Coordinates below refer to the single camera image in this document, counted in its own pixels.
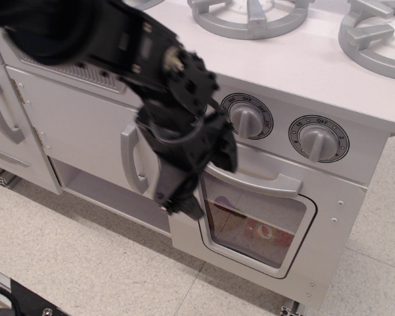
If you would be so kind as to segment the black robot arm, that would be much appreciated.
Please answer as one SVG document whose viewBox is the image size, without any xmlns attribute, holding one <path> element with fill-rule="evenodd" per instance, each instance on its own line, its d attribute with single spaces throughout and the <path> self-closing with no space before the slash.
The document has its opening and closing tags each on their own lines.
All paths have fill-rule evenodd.
<svg viewBox="0 0 395 316">
<path fill-rule="evenodd" d="M 236 142 L 219 85 L 176 34 L 122 1 L 0 1 L 0 27 L 47 66 L 86 63 L 116 74 L 142 100 L 136 124 L 161 162 L 154 200 L 203 216 L 194 197 L 207 164 L 234 172 Z"/>
</svg>

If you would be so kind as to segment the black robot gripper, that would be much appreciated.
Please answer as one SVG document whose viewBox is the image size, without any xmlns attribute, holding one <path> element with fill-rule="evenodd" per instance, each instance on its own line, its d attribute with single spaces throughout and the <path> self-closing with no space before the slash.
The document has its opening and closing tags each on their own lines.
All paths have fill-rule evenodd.
<svg viewBox="0 0 395 316">
<path fill-rule="evenodd" d="M 216 76 L 160 23 L 129 19 L 122 35 L 121 78 L 142 100 L 136 124 L 161 163 L 154 200 L 198 221 L 194 190 L 207 164 L 232 173 L 238 166 L 230 120 L 213 98 Z"/>
</svg>

